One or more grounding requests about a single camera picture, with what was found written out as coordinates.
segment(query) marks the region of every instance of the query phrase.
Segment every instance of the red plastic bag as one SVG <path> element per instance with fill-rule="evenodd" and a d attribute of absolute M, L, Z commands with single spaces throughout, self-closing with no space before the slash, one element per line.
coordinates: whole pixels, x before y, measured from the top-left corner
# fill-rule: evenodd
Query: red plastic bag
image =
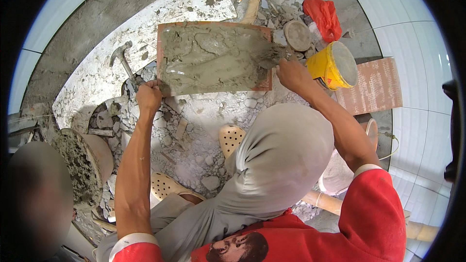
<path fill-rule="evenodd" d="M 340 22 L 333 1 L 305 0 L 302 3 L 302 10 L 316 22 L 326 42 L 331 43 L 341 38 Z"/>

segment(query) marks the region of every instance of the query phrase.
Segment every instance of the wire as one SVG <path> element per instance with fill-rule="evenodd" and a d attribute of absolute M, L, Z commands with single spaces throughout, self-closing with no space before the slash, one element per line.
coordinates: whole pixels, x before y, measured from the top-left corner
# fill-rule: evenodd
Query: wire
<path fill-rule="evenodd" d="M 397 146 L 396 150 L 394 150 L 393 153 L 391 153 L 390 155 L 385 156 L 385 157 L 383 157 L 383 158 L 380 158 L 380 159 L 379 159 L 379 161 L 380 161 L 380 160 L 383 160 L 383 159 L 387 159 L 388 157 L 390 157 L 391 155 L 393 155 L 394 153 L 396 153 L 396 152 L 398 151 L 398 149 L 400 148 L 400 141 L 398 140 L 398 138 L 397 138 L 395 135 L 392 135 L 392 134 L 390 134 L 390 133 L 388 133 L 388 132 L 386 132 L 386 133 L 378 133 L 378 134 L 379 134 L 379 135 L 385 135 L 385 136 L 389 137 L 390 139 L 395 139 L 395 140 L 397 140 L 397 143 L 398 143 L 398 146 Z"/>

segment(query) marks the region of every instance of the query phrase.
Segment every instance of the man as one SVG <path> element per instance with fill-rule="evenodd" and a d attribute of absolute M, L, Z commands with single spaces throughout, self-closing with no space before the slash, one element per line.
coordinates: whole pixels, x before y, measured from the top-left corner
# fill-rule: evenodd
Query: man
<path fill-rule="evenodd" d="M 139 88 L 141 115 L 116 178 L 117 235 L 102 240 L 97 261 L 403 259 L 403 209 L 361 126 L 299 62 L 280 60 L 277 75 L 312 108 L 280 104 L 266 109 L 225 160 L 233 177 L 215 198 L 171 193 L 152 211 L 150 131 L 161 94 L 154 82 Z M 355 177 L 341 207 L 340 233 L 320 233 L 289 207 L 317 182 L 334 145 Z M 259 241 L 258 234 L 263 239 L 254 251 L 242 243 L 253 235 Z"/>

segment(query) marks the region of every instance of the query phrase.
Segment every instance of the left hand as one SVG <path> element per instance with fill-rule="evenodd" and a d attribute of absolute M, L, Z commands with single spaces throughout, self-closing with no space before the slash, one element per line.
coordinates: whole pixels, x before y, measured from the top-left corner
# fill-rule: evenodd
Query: left hand
<path fill-rule="evenodd" d="M 141 115 L 149 115 L 154 118 L 162 102 L 162 93 L 157 86 L 157 81 L 151 80 L 141 84 L 136 93 L 136 100 Z"/>

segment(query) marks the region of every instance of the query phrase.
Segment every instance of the round container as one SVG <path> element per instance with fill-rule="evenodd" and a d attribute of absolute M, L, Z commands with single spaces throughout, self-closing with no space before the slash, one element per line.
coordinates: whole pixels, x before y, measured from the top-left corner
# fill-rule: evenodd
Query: round container
<path fill-rule="evenodd" d="M 113 156 L 99 136 L 63 128 L 51 146 L 63 157 L 73 185 L 74 207 L 90 210 L 102 200 L 103 184 L 113 171 Z"/>
<path fill-rule="evenodd" d="M 358 83 L 358 68 L 350 50 L 341 42 L 330 43 L 306 61 L 308 71 L 330 90 L 351 88 Z"/>
<path fill-rule="evenodd" d="M 375 119 L 370 119 L 368 122 L 360 125 L 366 131 L 376 151 L 378 128 Z M 348 189 L 353 181 L 353 176 L 354 173 L 335 149 L 332 152 L 332 157 L 330 158 L 327 168 L 325 168 L 319 178 L 319 189 L 327 195 L 339 195 Z"/>
<path fill-rule="evenodd" d="M 311 32 L 302 22 L 297 20 L 289 21 L 283 27 L 285 38 L 294 50 L 303 52 L 311 47 Z"/>

